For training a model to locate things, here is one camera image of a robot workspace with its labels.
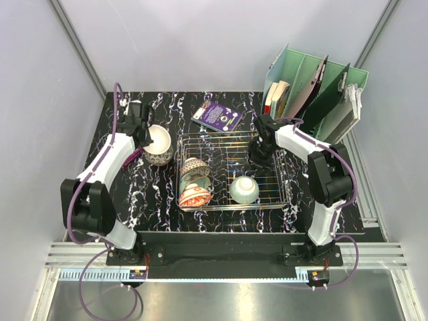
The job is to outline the orange bowl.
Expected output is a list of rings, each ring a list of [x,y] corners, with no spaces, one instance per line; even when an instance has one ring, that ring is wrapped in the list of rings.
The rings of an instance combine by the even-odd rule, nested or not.
[[[168,151],[171,146],[171,136],[169,132],[164,127],[157,124],[153,124],[148,131],[152,143],[144,147],[144,151],[154,155],[164,154]]]

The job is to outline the wire dish rack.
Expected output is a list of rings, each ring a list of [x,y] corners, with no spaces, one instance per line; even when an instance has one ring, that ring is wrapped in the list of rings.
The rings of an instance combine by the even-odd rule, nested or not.
[[[176,202],[179,202],[181,170],[188,158],[204,161],[210,168],[208,177],[212,198],[199,207],[179,208],[183,211],[237,211],[277,209],[290,200],[290,184],[286,170],[285,153],[276,151],[271,165],[261,168],[249,162],[248,148],[256,131],[233,132],[229,136],[218,132],[185,133],[179,136],[176,155]],[[234,179],[248,176],[257,182],[258,198],[250,204],[236,203],[230,196]]]

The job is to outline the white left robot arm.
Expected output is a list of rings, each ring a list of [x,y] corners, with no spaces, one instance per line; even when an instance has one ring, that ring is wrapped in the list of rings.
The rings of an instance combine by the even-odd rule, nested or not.
[[[103,239],[121,249],[121,257],[131,265],[143,260],[144,248],[136,243],[136,232],[119,222],[110,188],[126,160],[153,142],[148,131],[153,120],[153,107],[130,101],[121,118],[114,114],[112,133],[96,158],[75,179],[65,179],[60,186],[64,227],[70,239],[85,244],[75,232]]]

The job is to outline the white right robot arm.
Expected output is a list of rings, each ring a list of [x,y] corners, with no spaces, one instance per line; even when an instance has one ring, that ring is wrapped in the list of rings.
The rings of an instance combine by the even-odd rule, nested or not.
[[[326,245],[336,241],[336,224],[343,207],[353,203],[358,194],[348,151],[343,144],[327,144],[302,132],[299,118],[273,120],[269,114],[253,121],[258,136],[249,144],[249,162],[270,168],[275,151],[284,149],[304,161],[308,167],[308,186],[315,200],[312,223],[304,248],[305,260],[318,265],[328,256]]]

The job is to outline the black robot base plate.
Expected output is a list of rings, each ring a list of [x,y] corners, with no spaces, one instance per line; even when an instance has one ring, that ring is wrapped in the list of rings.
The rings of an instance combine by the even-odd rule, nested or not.
[[[276,282],[296,278],[296,267],[342,267],[347,249],[354,249],[348,239],[312,249],[300,233],[140,232],[136,250],[109,251],[92,266],[137,270],[148,264],[149,279],[168,282]]]

